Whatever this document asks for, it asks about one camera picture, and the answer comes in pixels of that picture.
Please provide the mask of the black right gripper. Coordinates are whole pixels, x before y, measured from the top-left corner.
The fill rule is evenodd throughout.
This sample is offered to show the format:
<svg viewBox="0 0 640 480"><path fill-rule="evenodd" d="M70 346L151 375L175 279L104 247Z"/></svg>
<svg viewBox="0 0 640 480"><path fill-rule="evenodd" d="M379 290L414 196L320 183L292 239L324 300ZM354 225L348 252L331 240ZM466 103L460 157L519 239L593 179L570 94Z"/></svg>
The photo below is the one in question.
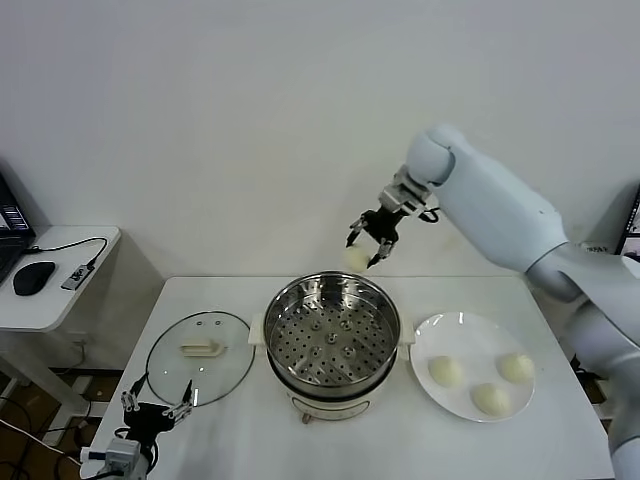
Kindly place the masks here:
<svg viewBox="0 0 640 480"><path fill-rule="evenodd" d="M349 226L350 232L346 245L352 246L361 231L366 231L379 244L378 251L368 262L368 267L371 268L391 255L395 243L399 240L396 226L402 219L401 210L391 212L385 207L380 207L376 211L367 210Z"/></svg>

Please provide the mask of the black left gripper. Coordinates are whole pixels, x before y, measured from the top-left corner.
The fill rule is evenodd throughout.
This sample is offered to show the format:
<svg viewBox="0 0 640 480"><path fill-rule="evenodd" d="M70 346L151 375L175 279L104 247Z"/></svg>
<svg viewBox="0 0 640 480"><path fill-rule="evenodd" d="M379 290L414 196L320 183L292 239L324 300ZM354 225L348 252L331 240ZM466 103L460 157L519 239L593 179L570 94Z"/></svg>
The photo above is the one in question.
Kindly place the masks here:
<svg viewBox="0 0 640 480"><path fill-rule="evenodd" d="M145 376L137 379L133 385L121 393L124 423L128 428L125 438L137 441L143 448L150 450L159 434L173 429L173 419L184 419L193 409L193 381L190 380L182 395L181 402L170 409L166 406L138 403L138 395L145 384Z"/></svg>

